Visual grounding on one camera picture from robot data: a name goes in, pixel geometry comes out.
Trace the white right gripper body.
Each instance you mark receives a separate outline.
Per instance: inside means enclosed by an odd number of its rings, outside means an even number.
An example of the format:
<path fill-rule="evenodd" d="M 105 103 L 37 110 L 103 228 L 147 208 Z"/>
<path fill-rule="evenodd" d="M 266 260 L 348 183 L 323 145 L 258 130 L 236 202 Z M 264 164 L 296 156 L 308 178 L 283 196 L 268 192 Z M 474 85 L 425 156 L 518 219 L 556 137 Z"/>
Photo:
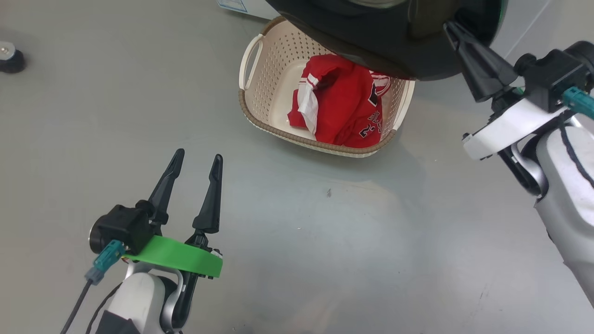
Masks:
<path fill-rule="evenodd" d="M 463 148 L 473 160 L 481 160 L 519 142 L 567 110 L 549 113 L 522 99 L 473 135 L 463 139 Z"/>

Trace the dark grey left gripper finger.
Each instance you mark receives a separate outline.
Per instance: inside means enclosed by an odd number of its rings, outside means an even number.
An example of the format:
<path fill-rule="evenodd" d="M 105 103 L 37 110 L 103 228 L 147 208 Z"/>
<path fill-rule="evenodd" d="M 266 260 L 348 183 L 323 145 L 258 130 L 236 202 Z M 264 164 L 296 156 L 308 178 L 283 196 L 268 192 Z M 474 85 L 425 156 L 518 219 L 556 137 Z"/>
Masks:
<path fill-rule="evenodd" d="M 223 177 L 223 157 L 217 154 L 209 173 L 209 188 L 202 203 L 200 213 L 193 220 L 192 227 L 202 233 L 217 233 L 220 230 L 221 186 Z"/>
<path fill-rule="evenodd" d="M 162 173 L 148 202 L 153 208 L 149 220 L 153 225 L 165 225 L 169 220 L 167 209 L 175 180 L 179 177 L 184 161 L 185 150 L 179 148 L 174 153 L 169 165 Z"/>

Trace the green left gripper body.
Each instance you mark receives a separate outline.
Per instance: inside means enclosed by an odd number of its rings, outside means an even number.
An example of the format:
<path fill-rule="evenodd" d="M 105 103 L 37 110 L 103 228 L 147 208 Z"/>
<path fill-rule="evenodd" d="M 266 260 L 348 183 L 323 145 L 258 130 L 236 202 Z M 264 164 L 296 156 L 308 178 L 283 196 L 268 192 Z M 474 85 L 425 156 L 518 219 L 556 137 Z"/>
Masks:
<path fill-rule="evenodd" d="M 189 271 L 206 277 L 218 278 L 223 266 L 223 257 L 214 249 L 200 249 L 172 238 L 153 236 L 144 249 L 133 255 L 126 252 L 125 258 L 148 264 Z"/>

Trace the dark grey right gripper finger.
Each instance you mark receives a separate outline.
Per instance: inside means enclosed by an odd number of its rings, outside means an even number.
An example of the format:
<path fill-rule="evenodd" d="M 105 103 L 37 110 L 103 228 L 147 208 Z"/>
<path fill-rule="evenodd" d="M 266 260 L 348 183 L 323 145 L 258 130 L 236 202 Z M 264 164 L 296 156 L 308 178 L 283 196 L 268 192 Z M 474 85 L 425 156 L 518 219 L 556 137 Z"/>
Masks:
<path fill-rule="evenodd" d="M 444 32 L 469 89 L 502 89 L 518 78 L 511 64 L 458 22 L 445 22 Z"/>
<path fill-rule="evenodd" d="M 500 90 L 498 55 L 477 40 L 452 40 L 462 74 L 476 102 L 484 102 Z"/>

